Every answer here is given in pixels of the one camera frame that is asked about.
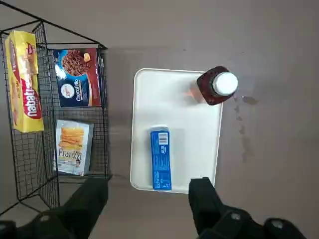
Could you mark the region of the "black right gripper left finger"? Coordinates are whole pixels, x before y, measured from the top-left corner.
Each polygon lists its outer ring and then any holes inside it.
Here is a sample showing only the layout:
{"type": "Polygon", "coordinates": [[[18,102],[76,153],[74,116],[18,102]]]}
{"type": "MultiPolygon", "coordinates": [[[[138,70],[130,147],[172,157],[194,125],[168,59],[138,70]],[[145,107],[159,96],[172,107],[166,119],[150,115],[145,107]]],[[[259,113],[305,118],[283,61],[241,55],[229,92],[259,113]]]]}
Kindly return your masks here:
{"type": "Polygon", "coordinates": [[[17,227],[0,222],[2,239],[87,239],[108,201],[108,180],[87,179],[63,205],[17,227]]]}

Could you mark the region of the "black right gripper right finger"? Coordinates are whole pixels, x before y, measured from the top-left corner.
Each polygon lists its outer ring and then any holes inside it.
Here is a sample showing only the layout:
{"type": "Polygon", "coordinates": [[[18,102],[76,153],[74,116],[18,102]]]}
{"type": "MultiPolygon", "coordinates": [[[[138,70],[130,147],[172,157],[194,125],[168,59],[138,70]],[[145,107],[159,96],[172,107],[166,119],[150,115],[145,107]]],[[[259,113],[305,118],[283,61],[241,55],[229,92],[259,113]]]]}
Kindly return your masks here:
{"type": "Polygon", "coordinates": [[[290,221],[268,218],[263,224],[239,208],[222,203],[209,178],[191,179],[188,190],[199,239],[304,239],[290,221]]]}

